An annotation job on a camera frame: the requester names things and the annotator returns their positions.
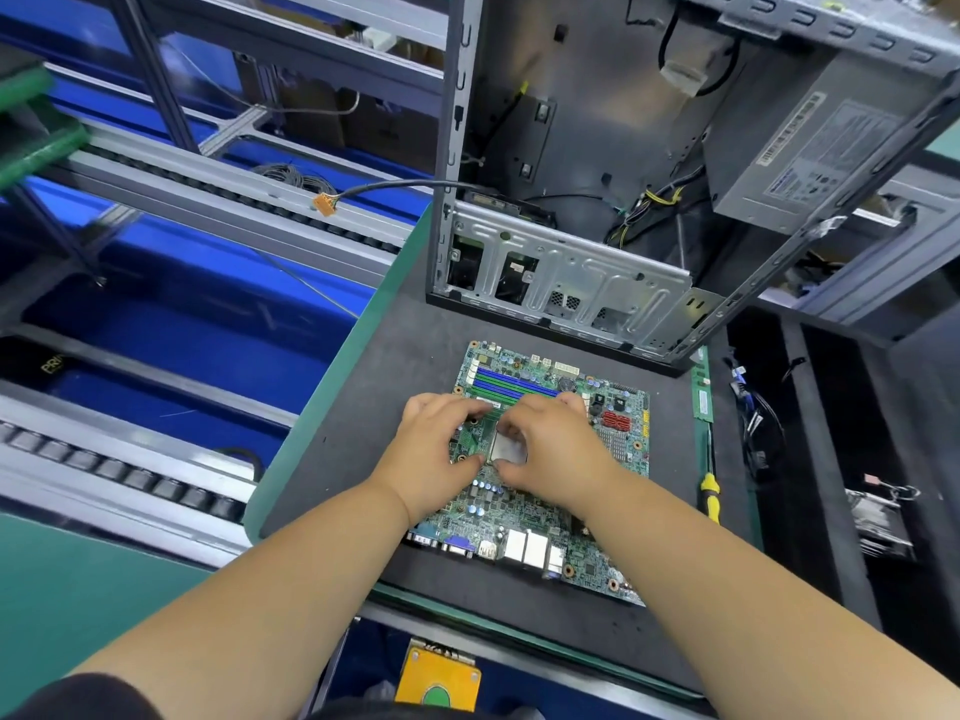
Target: motherboard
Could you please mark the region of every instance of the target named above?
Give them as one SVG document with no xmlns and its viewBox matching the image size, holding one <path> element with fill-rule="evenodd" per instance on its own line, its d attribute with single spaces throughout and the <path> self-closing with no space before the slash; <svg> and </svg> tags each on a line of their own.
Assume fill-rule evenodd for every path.
<svg viewBox="0 0 960 720">
<path fill-rule="evenodd" d="M 650 397 L 632 386 L 582 374 L 576 365 L 527 356 L 472 340 L 453 392 L 483 399 L 492 409 L 457 429 L 450 461 L 480 453 L 484 466 L 472 484 L 435 512 L 407 540 L 464 558 L 539 573 L 580 589 L 643 605 L 581 521 L 566 510 L 503 484 L 498 459 L 524 462 L 526 450 L 497 430 L 505 411 L 524 395 L 570 392 L 583 401 L 590 425 L 614 459 L 637 478 L 650 474 Z"/>
</svg>

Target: red component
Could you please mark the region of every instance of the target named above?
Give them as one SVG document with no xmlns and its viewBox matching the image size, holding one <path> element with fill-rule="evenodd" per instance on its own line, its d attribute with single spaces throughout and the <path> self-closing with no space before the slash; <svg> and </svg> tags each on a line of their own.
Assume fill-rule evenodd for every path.
<svg viewBox="0 0 960 720">
<path fill-rule="evenodd" d="M 626 414 L 620 414 L 616 411 L 606 410 L 603 412 L 603 424 L 605 427 L 611 427 L 620 432 L 629 432 L 631 420 Z"/>
</svg>

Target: screwdriver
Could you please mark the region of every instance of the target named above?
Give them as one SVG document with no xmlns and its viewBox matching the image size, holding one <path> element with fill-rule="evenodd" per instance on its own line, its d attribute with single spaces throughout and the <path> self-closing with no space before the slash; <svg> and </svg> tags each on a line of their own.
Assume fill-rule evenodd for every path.
<svg viewBox="0 0 960 720">
<path fill-rule="evenodd" d="M 706 474 L 700 482 L 700 510 L 720 525 L 720 483 L 714 475 L 714 425 L 706 427 Z"/>
</svg>

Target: label sticker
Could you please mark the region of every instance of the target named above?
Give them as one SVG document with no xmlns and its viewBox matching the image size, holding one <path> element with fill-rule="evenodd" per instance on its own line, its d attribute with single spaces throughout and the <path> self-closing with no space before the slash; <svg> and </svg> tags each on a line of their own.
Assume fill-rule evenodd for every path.
<svg viewBox="0 0 960 720">
<path fill-rule="evenodd" d="M 790 139 L 797 135 L 801 127 L 810 119 L 813 112 L 820 108 L 820 105 L 827 100 L 827 94 L 820 91 L 814 91 L 810 97 L 803 102 L 797 112 L 786 122 L 786 126 L 780 130 L 774 140 L 768 145 L 756 163 L 761 167 L 768 167 L 777 158 L 777 155 L 784 150 L 784 147 L 790 143 Z"/>
<path fill-rule="evenodd" d="M 821 205 L 902 121 L 879 108 L 845 100 L 765 194 L 801 205 Z"/>
</svg>

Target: forearm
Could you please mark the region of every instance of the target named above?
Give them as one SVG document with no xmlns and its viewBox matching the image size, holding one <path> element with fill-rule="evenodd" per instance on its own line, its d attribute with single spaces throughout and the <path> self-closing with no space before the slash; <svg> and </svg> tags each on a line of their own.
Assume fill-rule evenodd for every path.
<svg viewBox="0 0 960 720">
<path fill-rule="evenodd" d="M 619 471 L 585 519 L 723 717 L 960 712 L 930 666 L 656 484 Z"/>
<path fill-rule="evenodd" d="M 386 566 L 408 516 L 362 483 L 313 508 L 75 672 L 105 672 L 164 717 L 290 717 Z"/>
</svg>

